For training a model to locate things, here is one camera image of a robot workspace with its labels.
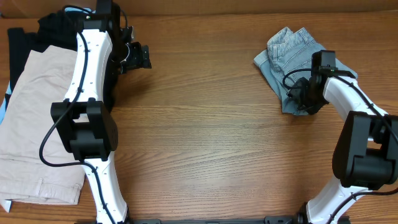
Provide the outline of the light blue denim shorts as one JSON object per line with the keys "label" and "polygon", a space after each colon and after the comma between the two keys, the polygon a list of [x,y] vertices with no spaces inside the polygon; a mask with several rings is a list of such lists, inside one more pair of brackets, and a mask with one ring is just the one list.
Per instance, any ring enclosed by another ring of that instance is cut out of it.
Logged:
{"label": "light blue denim shorts", "polygon": [[282,112],[295,116],[307,115],[288,97],[286,86],[293,86],[299,78],[311,77],[314,53],[325,50],[303,27],[296,32],[283,28],[267,42],[267,48],[255,56],[254,64],[281,102]]}

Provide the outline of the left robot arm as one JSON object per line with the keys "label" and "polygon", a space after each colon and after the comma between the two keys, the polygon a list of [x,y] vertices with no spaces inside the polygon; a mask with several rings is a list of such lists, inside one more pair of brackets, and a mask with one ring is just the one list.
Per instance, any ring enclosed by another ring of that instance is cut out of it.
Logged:
{"label": "left robot arm", "polygon": [[52,103],[53,125],[72,162],[80,166],[95,201],[95,223],[132,223],[119,188],[115,168],[118,128],[111,116],[112,91],[120,74],[151,68],[149,48],[133,41],[133,28],[120,26],[120,17],[87,16],[77,32],[77,59],[63,101]]}

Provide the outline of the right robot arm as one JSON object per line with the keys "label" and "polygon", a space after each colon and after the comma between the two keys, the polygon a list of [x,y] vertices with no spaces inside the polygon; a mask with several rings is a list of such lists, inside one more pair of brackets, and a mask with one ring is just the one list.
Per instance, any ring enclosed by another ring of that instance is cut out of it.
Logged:
{"label": "right robot arm", "polygon": [[349,223],[344,213],[366,195],[397,180],[397,117],[378,108],[349,71],[311,71],[288,88],[300,109],[315,114],[332,104],[344,120],[333,159],[333,176],[321,192],[304,203],[289,223]]}

